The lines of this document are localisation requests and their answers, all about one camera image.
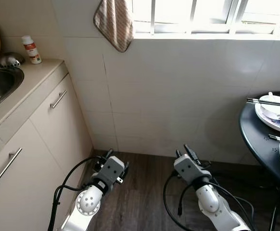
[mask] floor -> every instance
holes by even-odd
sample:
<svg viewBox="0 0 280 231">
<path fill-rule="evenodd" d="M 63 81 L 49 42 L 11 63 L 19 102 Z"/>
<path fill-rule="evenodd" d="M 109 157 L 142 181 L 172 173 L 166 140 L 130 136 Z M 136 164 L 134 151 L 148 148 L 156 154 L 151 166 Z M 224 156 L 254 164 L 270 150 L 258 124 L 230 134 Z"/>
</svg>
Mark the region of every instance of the floor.
<svg viewBox="0 0 280 231">
<path fill-rule="evenodd" d="M 101 208 L 93 218 L 90 231 L 181 231 L 168 216 L 164 208 L 162 194 L 165 180 L 173 170 L 173 157 L 144 154 L 116 153 L 119 159 L 129 161 L 129 171 L 122 185 L 116 184 L 112 192 L 102 201 Z M 93 173 L 88 168 L 85 179 Z M 208 169 L 230 176 L 244 178 L 250 183 L 269 184 L 268 173 L 257 166 L 213 163 Z M 271 211 L 276 200 L 273 190 L 261 190 L 243 186 L 236 180 L 216 177 L 221 186 L 235 196 L 250 201 L 255 207 L 255 223 L 259 231 L 267 231 Z M 167 189 L 167 203 L 178 220 L 194 231 L 215 231 L 210 220 L 203 215 L 192 188 L 188 189 L 183 200 L 183 214 L 176 215 L 180 193 L 186 186 L 181 179 L 171 180 Z M 241 216 L 234 201 L 227 198 L 230 207 Z M 280 231 L 280 212 L 275 231 Z"/>
</svg>

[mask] bottle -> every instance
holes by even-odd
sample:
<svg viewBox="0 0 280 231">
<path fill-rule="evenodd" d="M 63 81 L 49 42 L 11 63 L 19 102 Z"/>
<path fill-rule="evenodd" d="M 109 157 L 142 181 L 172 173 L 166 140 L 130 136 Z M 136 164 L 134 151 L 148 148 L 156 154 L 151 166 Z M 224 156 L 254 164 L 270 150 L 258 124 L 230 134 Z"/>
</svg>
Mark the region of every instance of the bottle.
<svg viewBox="0 0 280 231">
<path fill-rule="evenodd" d="M 36 48 L 36 45 L 29 35 L 25 35 L 21 37 L 23 41 L 23 45 L 26 49 L 26 52 L 29 55 L 30 61 L 33 64 L 39 64 L 42 62 L 42 59 L 40 58 L 40 55 L 38 53 L 38 50 Z"/>
</svg>

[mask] cabinet door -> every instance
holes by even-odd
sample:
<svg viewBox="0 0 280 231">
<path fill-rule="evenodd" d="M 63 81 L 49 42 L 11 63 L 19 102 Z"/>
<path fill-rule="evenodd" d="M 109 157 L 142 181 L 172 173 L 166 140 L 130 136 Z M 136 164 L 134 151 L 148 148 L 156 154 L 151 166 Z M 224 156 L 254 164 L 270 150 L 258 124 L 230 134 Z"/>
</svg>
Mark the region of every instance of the cabinet door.
<svg viewBox="0 0 280 231">
<path fill-rule="evenodd" d="M 59 94 L 65 91 L 66 94 L 59 100 Z M 56 102 L 55 108 L 52 108 L 50 104 Z M 39 106 L 30 120 L 65 174 L 88 157 L 92 144 L 69 75 Z M 78 185 L 83 169 L 84 165 L 74 172 L 68 185 Z"/>
<path fill-rule="evenodd" d="M 0 171 L 9 153 L 20 147 L 22 151 L 0 178 L 0 231 L 44 231 L 62 171 L 29 120 L 0 152 Z M 61 206 L 57 224 L 64 220 L 70 202 L 64 200 Z"/>
</svg>

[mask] striped towel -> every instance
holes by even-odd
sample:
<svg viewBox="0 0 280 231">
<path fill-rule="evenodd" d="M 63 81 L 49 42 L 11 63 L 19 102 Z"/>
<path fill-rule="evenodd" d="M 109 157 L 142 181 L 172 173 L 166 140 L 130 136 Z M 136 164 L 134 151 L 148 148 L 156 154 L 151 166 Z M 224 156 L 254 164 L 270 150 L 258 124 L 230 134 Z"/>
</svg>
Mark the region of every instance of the striped towel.
<svg viewBox="0 0 280 231">
<path fill-rule="evenodd" d="M 126 0 L 101 0 L 93 22 L 119 52 L 127 50 L 133 39 L 133 24 Z"/>
</svg>

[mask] metal handle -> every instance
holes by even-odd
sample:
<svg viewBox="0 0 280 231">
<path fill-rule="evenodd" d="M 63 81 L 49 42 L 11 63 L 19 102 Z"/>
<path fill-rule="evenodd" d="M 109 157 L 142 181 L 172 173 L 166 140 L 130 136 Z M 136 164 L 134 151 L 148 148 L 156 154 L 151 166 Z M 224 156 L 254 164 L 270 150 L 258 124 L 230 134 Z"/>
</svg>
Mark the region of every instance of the metal handle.
<svg viewBox="0 0 280 231">
<path fill-rule="evenodd" d="M 50 108 L 55 108 L 66 93 L 67 93 L 67 90 L 60 92 L 58 100 L 55 103 L 51 103 Z"/>
<path fill-rule="evenodd" d="M 19 148 L 16 153 L 9 153 L 10 156 L 12 156 L 12 159 L 8 162 L 8 164 L 5 166 L 5 168 L 0 173 L 0 178 L 3 176 L 3 174 L 6 172 L 6 170 L 9 168 L 9 166 L 13 163 L 14 159 L 20 154 L 23 148 Z"/>
</svg>

